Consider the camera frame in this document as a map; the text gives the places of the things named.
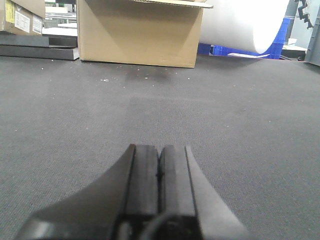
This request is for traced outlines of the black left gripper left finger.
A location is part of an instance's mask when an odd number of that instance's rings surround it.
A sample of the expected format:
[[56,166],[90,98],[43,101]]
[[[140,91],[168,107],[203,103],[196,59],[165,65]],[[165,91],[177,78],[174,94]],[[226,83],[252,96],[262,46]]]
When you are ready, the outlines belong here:
[[104,174],[30,215],[17,240],[112,240],[121,222],[139,229],[158,213],[158,151],[131,144]]

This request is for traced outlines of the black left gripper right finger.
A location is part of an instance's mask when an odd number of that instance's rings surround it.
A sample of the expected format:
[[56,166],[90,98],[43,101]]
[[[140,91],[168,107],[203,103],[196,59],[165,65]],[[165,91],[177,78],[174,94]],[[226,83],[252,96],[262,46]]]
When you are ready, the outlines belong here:
[[250,239],[247,228],[203,174],[190,147],[164,147],[159,164],[161,209],[176,215],[184,231],[180,239]]

